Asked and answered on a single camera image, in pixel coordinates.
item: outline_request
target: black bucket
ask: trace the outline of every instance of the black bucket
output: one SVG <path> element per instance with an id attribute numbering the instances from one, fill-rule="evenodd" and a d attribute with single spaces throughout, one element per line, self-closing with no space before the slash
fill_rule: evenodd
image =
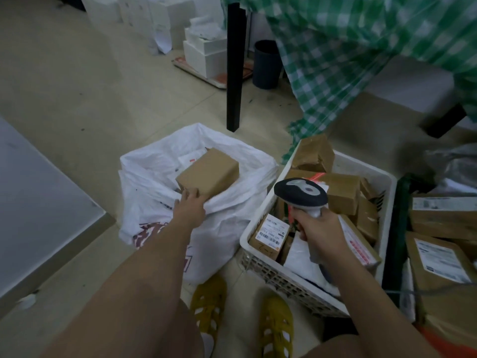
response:
<path id="1" fill-rule="evenodd" d="M 277 43 L 273 40 L 257 41 L 253 62 L 253 85 L 260 89 L 276 88 L 281 68 Z"/>

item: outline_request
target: yellow shoe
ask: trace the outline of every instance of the yellow shoe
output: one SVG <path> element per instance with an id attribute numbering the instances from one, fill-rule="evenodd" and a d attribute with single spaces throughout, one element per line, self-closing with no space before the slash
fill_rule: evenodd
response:
<path id="1" fill-rule="evenodd" d="M 190 311 L 194 314 L 201 333 L 210 334 L 217 343 L 217 330 L 224 313 L 227 283 L 215 274 L 200 284 L 190 302 Z"/>
<path id="2" fill-rule="evenodd" d="M 291 358 L 293 315 L 280 296 L 273 295 L 263 301 L 259 329 L 263 358 Z"/>

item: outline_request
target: tile floor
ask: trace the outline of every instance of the tile floor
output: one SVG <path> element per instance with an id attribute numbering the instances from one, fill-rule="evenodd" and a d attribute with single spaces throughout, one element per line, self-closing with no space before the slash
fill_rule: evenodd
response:
<path id="1" fill-rule="evenodd" d="M 0 113 L 47 158 L 121 220 L 119 157 L 182 126 L 201 122 L 280 161 L 301 110 L 287 85 L 264 91 L 244 83 L 240 129 L 226 130 L 226 95 L 175 68 L 180 54 L 149 55 L 124 25 L 98 32 L 85 13 L 57 0 L 0 0 Z M 417 126 L 420 113 L 361 94 L 327 130 L 337 150 L 400 176 L 421 171 L 419 153 L 474 135 L 441 140 Z M 28 310 L 0 322 L 0 357 L 36 357 L 133 251 L 114 226 L 48 280 Z M 257 349 L 258 302 L 267 291 L 232 259 L 221 271 L 229 287 L 214 357 L 248 357 Z M 190 302 L 194 287 L 185 284 Z M 320 319 L 290 302 L 295 356 L 319 343 Z"/>

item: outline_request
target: green checkered tablecloth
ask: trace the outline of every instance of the green checkered tablecloth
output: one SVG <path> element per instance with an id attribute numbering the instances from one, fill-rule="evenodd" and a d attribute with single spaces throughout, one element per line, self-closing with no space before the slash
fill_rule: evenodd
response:
<path id="1" fill-rule="evenodd" d="M 293 146 L 324 131 L 397 54 L 452 72 L 477 122 L 477 0 L 222 1 L 267 18 L 303 110 L 289 126 Z"/>

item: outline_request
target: white plastic basket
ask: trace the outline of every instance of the white plastic basket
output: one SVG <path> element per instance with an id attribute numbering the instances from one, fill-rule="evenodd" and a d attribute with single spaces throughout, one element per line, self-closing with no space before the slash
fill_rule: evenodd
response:
<path id="1" fill-rule="evenodd" d="M 375 274 L 376 280 L 381 284 L 385 267 L 386 248 L 389 237 L 389 226 L 391 224 L 391 215 L 393 212 L 394 195 L 396 192 L 396 177 L 343 153 L 337 151 L 334 152 L 335 160 L 333 164 L 333 172 L 366 177 L 371 186 L 376 191 L 380 192 L 380 196 L 376 202 L 379 214 L 379 239 L 374 246 L 374 249 L 383 259 L 383 262 L 378 266 Z M 291 167 L 291 161 L 295 156 L 295 153 L 296 150 L 277 181 L 281 181 L 285 178 Z M 240 245 L 243 248 L 240 263 L 246 270 L 252 270 L 258 274 L 267 284 L 272 285 L 278 291 L 294 298 L 302 305 L 309 308 L 313 314 L 335 317 L 349 316 L 348 310 L 341 301 L 299 277 L 289 269 L 284 268 L 278 262 L 273 261 L 271 258 L 265 256 L 248 244 L 248 241 L 253 235 L 259 222 L 275 206 L 276 200 L 277 197 L 273 193 L 273 189 L 271 189 L 267 198 L 257 209 L 254 217 L 244 230 L 240 237 Z"/>

